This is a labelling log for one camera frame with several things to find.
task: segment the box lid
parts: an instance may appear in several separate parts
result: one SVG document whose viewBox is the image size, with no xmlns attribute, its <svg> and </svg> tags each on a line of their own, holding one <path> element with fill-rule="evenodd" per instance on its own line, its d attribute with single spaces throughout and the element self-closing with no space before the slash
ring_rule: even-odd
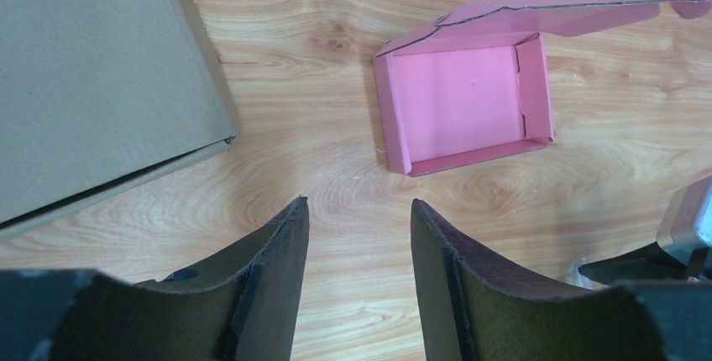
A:
<svg viewBox="0 0 712 361">
<path fill-rule="evenodd" d="M 0 0 L 0 13 L 0 223 L 237 134 L 190 0 Z"/>
<path fill-rule="evenodd" d="M 543 32 L 579 36 L 657 17 L 670 3 L 682 18 L 705 15 L 712 0 L 484 0 L 467 3 L 432 24 L 391 40 L 375 56 L 421 53 L 425 39 Z"/>
</svg>

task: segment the wooden surface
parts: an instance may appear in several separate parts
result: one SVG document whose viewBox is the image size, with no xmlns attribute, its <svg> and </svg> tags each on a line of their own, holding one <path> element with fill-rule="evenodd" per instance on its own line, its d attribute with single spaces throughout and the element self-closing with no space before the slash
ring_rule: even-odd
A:
<svg viewBox="0 0 712 361">
<path fill-rule="evenodd" d="M 297 195 L 311 242 L 293 359 L 423 359 L 410 204 L 562 278 L 654 239 L 673 190 L 712 173 L 712 17 L 547 37 L 557 140 L 409 178 L 386 166 L 371 55 L 468 0 L 195 0 L 243 137 L 211 160 L 0 243 L 12 267 L 161 279 Z"/>
</svg>

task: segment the pink box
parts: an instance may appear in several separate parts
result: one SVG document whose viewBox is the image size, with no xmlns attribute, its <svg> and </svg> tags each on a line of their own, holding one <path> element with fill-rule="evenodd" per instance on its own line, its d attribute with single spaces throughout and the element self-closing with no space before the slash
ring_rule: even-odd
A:
<svg viewBox="0 0 712 361">
<path fill-rule="evenodd" d="M 697 18 L 712 0 L 487 0 L 388 42 L 374 56 L 392 172 L 418 176 L 553 141 L 542 32 L 632 24 L 670 3 Z"/>
</svg>

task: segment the wooden table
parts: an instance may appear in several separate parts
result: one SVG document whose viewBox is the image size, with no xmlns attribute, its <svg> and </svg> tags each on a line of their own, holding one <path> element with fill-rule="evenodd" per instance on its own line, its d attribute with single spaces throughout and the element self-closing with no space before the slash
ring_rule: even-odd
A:
<svg viewBox="0 0 712 361">
<path fill-rule="evenodd" d="M 297 195 L 311 242 L 293 359 L 423 359 L 410 204 L 539 273 L 654 239 L 673 190 L 712 173 L 712 16 L 548 36 L 556 142 L 389 173 L 371 55 L 468 0 L 195 0 L 243 137 L 211 160 L 0 243 L 12 267 L 161 279 Z"/>
</svg>

